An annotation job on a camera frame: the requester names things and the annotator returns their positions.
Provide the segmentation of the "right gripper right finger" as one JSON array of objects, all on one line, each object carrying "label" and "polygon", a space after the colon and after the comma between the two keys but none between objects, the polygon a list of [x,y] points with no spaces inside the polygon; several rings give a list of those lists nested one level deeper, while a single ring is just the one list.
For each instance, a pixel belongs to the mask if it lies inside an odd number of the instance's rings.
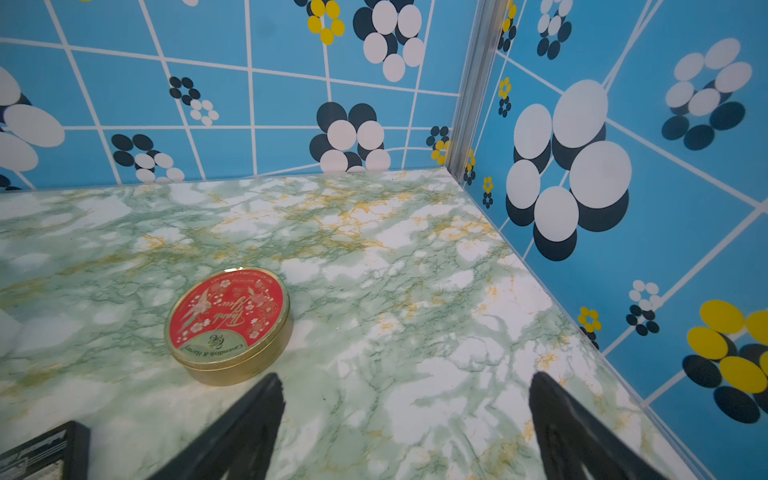
[{"label": "right gripper right finger", "polygon": [[550,375],[532,377],[529,407],[548,479],[661,479]]}]

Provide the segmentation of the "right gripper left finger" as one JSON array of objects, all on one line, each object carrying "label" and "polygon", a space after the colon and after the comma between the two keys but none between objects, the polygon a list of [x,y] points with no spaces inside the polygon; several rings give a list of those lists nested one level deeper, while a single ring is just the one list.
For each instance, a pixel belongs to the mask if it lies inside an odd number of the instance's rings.
[{"label": "right gripper left finger", "polygon": [[264,479],[285,406],[279,376],[267,374],[152,477]]}]

